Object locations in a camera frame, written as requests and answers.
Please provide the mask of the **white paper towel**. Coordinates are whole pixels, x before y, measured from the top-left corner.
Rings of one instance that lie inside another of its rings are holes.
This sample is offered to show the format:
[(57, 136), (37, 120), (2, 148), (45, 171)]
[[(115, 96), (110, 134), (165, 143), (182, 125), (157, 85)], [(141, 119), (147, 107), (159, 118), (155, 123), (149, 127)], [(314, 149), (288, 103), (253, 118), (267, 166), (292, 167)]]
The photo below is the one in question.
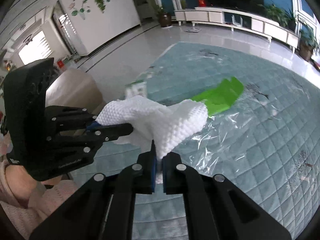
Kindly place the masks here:
[(137, 95), (125, 100), (111, 101), (96, 118), (102, 126), (131, 124), (133, 132), (116, 144), (132, 144), (143, 151), (155, 143), (156, 157), (163, 159), (183, 140), (201, 131), (208, 118), (204, 103), (190, 99), (165, 106)]

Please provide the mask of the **cream leather sofa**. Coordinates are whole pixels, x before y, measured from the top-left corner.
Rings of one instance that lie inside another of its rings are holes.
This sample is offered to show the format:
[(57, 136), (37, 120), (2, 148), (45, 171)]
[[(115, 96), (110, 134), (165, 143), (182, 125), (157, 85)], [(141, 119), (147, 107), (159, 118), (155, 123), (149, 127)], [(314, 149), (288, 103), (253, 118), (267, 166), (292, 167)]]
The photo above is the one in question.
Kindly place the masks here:
[(99, 114), (105, 105), (93, 77), (78, 69), (63, 72), (46, 91), (46, 106), (85, 108)]

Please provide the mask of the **clear plastic film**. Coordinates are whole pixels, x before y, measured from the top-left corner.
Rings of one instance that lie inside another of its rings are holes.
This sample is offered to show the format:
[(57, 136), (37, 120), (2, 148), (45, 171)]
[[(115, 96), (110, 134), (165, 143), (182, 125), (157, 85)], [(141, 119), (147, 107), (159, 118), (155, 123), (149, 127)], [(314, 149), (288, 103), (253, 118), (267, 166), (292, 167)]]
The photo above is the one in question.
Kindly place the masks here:
[(174, 148), (182, 163), (200, 174), (213, 176), (223, 174), (235, 177), (243, 168), (237, 164), (246, 156), (246, 140), (256, 118), (251, 111), (227, 110), (226, 113), (210, 116), (203, 129)]

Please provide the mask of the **green white box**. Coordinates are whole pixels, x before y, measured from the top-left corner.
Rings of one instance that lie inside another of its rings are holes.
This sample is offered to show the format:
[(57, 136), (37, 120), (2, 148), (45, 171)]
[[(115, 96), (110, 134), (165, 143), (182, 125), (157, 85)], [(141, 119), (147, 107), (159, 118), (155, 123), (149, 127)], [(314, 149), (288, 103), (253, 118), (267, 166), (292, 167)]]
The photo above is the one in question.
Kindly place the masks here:
[(126, 88), (125, 88), (126, 99), (137, 96), (137, 95), (143, 96), (145, 98), (148, 96), (146, 81), (138, 80), (131, 84), (126, 85)]

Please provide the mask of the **green paper bag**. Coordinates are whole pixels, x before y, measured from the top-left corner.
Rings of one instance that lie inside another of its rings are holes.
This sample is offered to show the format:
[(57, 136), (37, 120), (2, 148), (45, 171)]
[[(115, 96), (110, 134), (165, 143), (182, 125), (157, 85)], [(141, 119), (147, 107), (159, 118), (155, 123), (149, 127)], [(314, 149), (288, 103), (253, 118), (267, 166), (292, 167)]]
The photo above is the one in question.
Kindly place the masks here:
[(215, 88), (208, 89), (191, 100), (202, 102), (208, 110), (208, 116), (222, 113), (230, 109), (244, 92), (244, 85), (236, 78), (223, 79)]

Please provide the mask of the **brown ceramic plant pot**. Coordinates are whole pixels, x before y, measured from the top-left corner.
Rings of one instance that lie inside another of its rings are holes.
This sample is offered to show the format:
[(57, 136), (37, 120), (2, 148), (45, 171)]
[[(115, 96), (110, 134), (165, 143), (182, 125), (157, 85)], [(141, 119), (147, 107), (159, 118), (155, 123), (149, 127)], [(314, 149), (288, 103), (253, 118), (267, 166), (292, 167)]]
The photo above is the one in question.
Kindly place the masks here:
[(168, 28), (172, 26), (171, 14), (166, 12), (163, 7), (158, 6), (157, 18), (160, 26), (162, 28)]

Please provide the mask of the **potted plant right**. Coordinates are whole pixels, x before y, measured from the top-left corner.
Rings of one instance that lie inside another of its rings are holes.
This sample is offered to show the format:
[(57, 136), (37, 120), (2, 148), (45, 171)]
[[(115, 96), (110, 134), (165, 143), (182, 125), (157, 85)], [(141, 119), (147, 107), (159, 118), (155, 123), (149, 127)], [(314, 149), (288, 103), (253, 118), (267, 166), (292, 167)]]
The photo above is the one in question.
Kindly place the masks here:
[(305, 61), (309, 62), (314, 53), (319, 53), (319, 42), (315, 36), (313, 29), (303, 21), (300, 21), (302, 28), (300, 29), (299, 55)]

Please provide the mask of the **white tv cabinet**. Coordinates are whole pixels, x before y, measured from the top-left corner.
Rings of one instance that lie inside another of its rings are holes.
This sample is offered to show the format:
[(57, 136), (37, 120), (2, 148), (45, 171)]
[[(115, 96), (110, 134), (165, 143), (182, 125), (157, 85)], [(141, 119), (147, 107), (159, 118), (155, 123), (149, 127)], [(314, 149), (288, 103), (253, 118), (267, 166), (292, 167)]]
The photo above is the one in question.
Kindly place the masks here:
[(197, 24), (216, 25), (228, 27), (232, 31), (241, 30), (287, 44), (292, 51), (298, 48), (299, 37), (294, 32), (281, 27), (276, 21), (263, 16), (217, 7), (196, 7), (194, 9), (181, 9), (175, 11), (175, 18), (179, 24), (191, 22), (193, 28)]

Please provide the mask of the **lotus wall sticker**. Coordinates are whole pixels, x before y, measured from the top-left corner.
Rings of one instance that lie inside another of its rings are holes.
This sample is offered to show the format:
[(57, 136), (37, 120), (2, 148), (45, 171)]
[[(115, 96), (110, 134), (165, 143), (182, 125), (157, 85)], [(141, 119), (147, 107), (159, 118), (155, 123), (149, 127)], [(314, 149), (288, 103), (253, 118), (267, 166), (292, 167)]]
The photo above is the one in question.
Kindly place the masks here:
[(82, 0), (80, 5), (76, 5), (76, 0), (72, 0), (69, 5), (71, 16), (79, 16), (82, 20), (86, 19), (86, 15), (91, 13), (91, 7), (87, 4), (88, 0)]

